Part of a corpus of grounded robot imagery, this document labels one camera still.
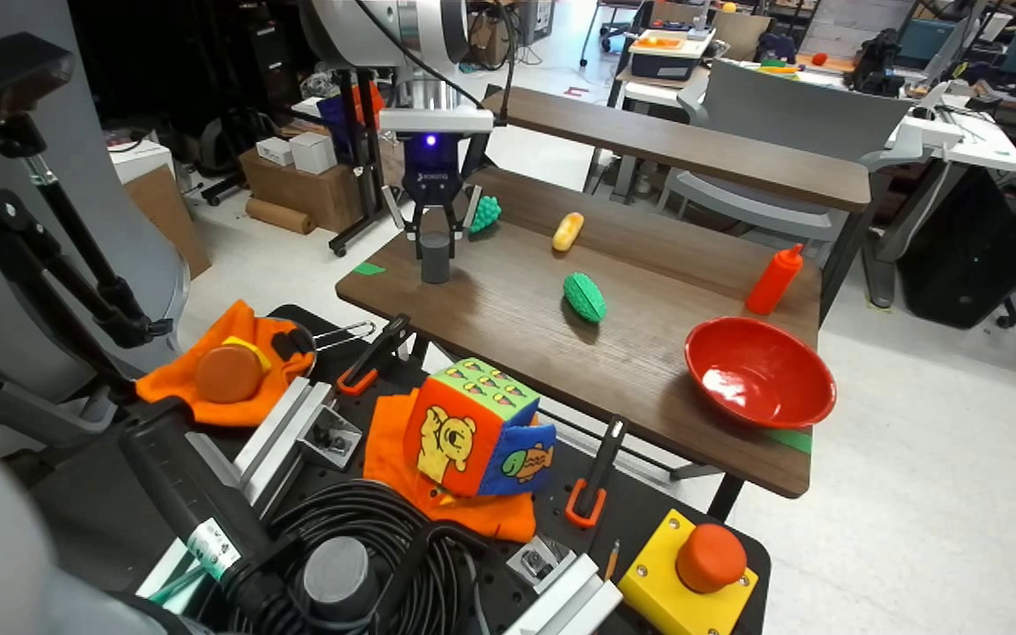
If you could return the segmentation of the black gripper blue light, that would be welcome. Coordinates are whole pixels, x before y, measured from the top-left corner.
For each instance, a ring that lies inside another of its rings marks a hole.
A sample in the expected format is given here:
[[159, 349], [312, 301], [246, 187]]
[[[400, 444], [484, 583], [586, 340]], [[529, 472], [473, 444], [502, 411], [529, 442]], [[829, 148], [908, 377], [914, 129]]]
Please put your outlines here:
[[415, 261], [419, 251], [419, 204], [448, 204], [448, 257], [454, 257], [460, 241], [467, 235], [467, 204], [454, 211], [453, 201], [462, 191], [460, 177], [460, 139], [415, 129], [403, 139], [406, 177], [403, 187], [415, 204], [400, 204], [403, 235], [412, 243]]

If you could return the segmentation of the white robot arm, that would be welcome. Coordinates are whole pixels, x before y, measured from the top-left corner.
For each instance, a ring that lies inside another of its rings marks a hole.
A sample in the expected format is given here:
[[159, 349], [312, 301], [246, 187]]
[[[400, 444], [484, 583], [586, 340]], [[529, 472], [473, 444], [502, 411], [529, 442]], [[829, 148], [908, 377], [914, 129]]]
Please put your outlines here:
[[403, 191], [412, 211], [390, 211], [403, 231], [426, 247], [424, 217], [430, 207], [446, 215], [446, 254], [467, 231], [469, 215], [454, 211], [462, 193], [462, 139], [487, 139], [493, 111], [460, 89], [448, 71], [469, 50], [467, 0], [301, 0], [303, 33], [316, 55], [330, 55], [350, 71], [419, 71], [433, 90], [453, 89], [462, 104], [400, 104], [381, 110], [379, 128], [395, 134], [406, 153]]

